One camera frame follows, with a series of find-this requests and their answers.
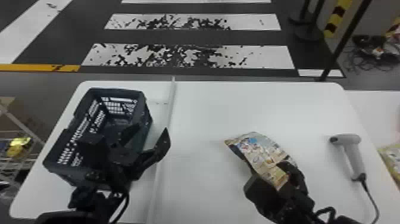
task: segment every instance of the white table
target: white table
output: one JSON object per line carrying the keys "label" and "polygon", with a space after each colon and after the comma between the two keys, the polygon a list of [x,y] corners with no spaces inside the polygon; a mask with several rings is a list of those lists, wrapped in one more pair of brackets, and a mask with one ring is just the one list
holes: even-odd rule
{"label": "white table", "polygon": [[[16,196],[12,217],[34,219],[43,212],[66,208],[73,189],[48,173],[42,160],[91,86],[144,91],[155,122],[160,121],[151,138],[165,126],[167,118],[160,111],[168,110],[170,83],[81,84]],[[317,209],[333,206],[339,214],[367,223],[374,215],[372,206],[360,185],[349,180],[351,170],[344,153],[327,143],[337,133],[359,134],[368,184],[382,213],[379,223],[398,221],[400,194],[340,86],[178,82],[174,99],[172,148],[158,165],[156,194],[152,195],[154,173],[148,170],[133,185],[132,200],[121,222],[145,222],[149,199],[154,198],[150,214],[155,223],[268,223],[244,197],[248,168],[223,144],[226,138],[253,130],[274,139],[297,160]],[[38,194],[39,189],[46,194]]]}

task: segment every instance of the colorful packaging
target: colorful packaging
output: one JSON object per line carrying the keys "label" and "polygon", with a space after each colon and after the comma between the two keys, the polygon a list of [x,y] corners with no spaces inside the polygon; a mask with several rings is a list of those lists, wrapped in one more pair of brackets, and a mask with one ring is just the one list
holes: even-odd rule
{"label": "colorful packaging", "polygon": [[253,170],[277,190],[289,180],[289,175],[276,164],[288,161],[297,166],[276,142],[256,132],[227,139],[225,144],[241,159],[247,160]]}

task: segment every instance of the white divider strip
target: white divider strip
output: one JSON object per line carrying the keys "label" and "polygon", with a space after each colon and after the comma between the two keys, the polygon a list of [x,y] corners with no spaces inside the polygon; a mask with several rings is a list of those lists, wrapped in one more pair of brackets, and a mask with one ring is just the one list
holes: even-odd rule
{"label": "white divider strip", "polygon": [[[169,107],[168,107],[167,116],[166,116],[167,123],[165,124],[165,126],[169,132],[170,132],[172,112],[173,112],[173,107],[174,107],[175,93],[176,93],[176,82],[175,82],[175,76],[173,76],[171,79],[170,94],[168,96],[168,106]],[[149,209],[148,209],[148,213],[147,213],[146,224],[154,223],[155,206],[156,206],[156,200],[157,200],[157,193],[158,193],[159,185],[160,185],[160,176],[161,176],[163,161],[164,160],[161,160],[160,162],[158,162],[154,165],[155,166],[154,184],[153,184],[153,191],[151,194]]]}

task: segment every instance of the yellow object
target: yellow object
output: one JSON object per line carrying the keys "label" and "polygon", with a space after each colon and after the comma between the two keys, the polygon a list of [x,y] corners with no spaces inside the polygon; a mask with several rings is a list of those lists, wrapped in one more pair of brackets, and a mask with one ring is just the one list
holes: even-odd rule
{"label": "yellow object", "polygon": [[340,24],[343,21],[346,11],[350,8],[352,3],[353,0],[339,0],[337,2],[337,6],[333,10],[328,24],[325,27],[324,35],[326,38],[333,38],[335,36]]}
{"label": "yellow object", "polygon": [[7,156],[10,158],[17,158],[24,154],[24,147],[22,145],[11,146],[7,150]]}
{"label": "yellow object", "polygon": [[69,64],[0,64],[0,71],[78,71],[79,68]]}
{"label": "yellow object", "polygon": [[400,26],[400,16],[395,19],[392,27],[390,27],[390,29],[386,32],[385,36],[387,38],[391,38],[396,33],[399,26]]}
{"label": "yellow object", "polygon": [[400,189],[400,144],[379,148],[378,152]]}
{"label": "yellow object", "polygon": [[31,146],[31,138],[14,138],[10,142],[10,147],[7,149],[6,155],[10,158],[20,158],[25,155],[27,149]]}
{"label": "yellow object", "polygon": [[27,138],[14,138],[11,142],[10,142],[10,146],[24,146],[27,145],[30,142],[31,138],[27,137]]}

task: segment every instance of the yellow black striped pole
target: yellow black striped pole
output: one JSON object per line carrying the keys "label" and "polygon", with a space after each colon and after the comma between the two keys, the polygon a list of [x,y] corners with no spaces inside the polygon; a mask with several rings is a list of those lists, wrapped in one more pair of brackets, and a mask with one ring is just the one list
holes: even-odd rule
{"label": "yellow black striped pole", "polygon": [[393,23],[392,27],[386,32],[385,36],[387,38],[391,38],[393,34],[396,33],[396,30],[399,28],[399,26],[400,26],[400,16],[398,16],[395,19],[395,22]]}
{"label": "yellow black striped pole", "polygon": [[329,18],[328,24],[325,27],[325,37],[326,38],[333,38],[343,21],[343,16],[345,15],[346,11],[350,8],[353,0],[339,0],[337,2],[337,6],[333,10],[332,15]]}

